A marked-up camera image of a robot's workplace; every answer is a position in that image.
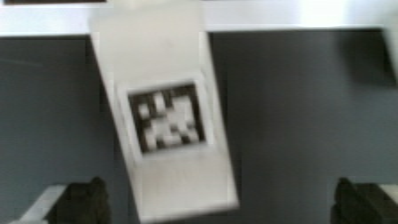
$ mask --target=white frame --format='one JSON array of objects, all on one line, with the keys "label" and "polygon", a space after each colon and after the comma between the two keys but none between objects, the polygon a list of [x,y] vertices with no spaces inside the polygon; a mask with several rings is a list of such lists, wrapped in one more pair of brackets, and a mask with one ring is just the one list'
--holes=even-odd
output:
[{"label": "white frame", "polygon": [[[171,75],[165,77],[174,77],[169,80],[142,81],[123,83],[117,85],[117,102],[121,108],[121,117],[124,120],[124,136],[128,137],[128,147],[133,153],[135,162],[140,163],[149,160],[164,160],[167,158],[176,158],[180,156],[192,156],[204,153],[208,150],[217,149],[215,147],[215,130],[213,130],[213,119],[210,111],[210,97],[208,97],[208,88],[204,82],[204,76],[201,71],[190,71],[181,73],[181,75]],[[156,153],[142,155],[140,144],[137,138],[137,129],[133,121],[133,113],[130,108],[128,95],[132,93],[148,92],[151,90],[180,86],[183,84],[196,84],[197,91],[197,101],[199,101],[199,110],[201,110],[201,121],[203,121],[203,131],[204,131],[204,142],[197,143],[192,146],[187,146],[190,149],[181,146],[171,148],[171,150],[160,150]]]}]

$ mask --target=white surface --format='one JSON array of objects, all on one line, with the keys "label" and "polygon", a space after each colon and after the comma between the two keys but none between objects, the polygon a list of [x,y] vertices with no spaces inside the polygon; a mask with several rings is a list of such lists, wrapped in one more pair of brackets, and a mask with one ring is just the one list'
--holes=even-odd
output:
[{"label": "white surface", "polygon": [[398,14],[386,21],[384,39],[387,44],[395,75],[398,80]]},{"label": "white surface", "polygon": [[[133,7],[139,3],[142,0],[30,6],[0,3],[0,36],[87,34],[91,16],[107,14],[117,4]],[[211,31],[382,26],[398,10],[396,0],[224,0],[203,4]]]},{"label": "white surface", "polygon": [[66,191],[64,185],[50,186],[21,216],[20,221],[41,221]]},{"label": "white surface", "polygon": [[[238,206],[203,11],[196,1],[92,21],[92,40],[142,222]],[[208,144],[140,158],[126,119],[126,91],[197,82]]]},{"label": "white surface", "polygon": [[380,184],[379,187],[382,188],[389,198],[393,199],[395,203],[398,204],[398,185],[396,184]]}]

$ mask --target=qr code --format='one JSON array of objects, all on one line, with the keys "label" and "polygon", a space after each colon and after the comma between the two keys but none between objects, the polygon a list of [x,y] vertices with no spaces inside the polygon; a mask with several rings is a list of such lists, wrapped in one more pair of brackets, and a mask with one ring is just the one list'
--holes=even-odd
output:
[{"label": "qr code", "polygon": [[196,85],[128,96],[142,153],[204,142]]}]

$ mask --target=dark gray surface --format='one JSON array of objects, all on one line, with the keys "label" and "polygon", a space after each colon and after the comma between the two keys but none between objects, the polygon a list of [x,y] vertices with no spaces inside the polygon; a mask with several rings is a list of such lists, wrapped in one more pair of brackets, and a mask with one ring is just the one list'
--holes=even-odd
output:
[{"label": "dark gray surface", "polygon": [[[114,223],[137,223],[85,44],[0,40],[0,223],[50,183],[96,175]],[[211,45],[242,210],[172,223],[329,223],[338,177],[398,183],[398,89],[380,31],[220,33]]]},{"label": "dark gray surface", "polygon": [[242,223],[329,223],[338,177],[398,183],[398,89],[380,31],[226,33],[211,43]]},{"label": "dark gray surface", "polygon": [[107,182],[114,223],[132,223],[130,185],[87,37],[0,39],[0,223],[53,183]]}]

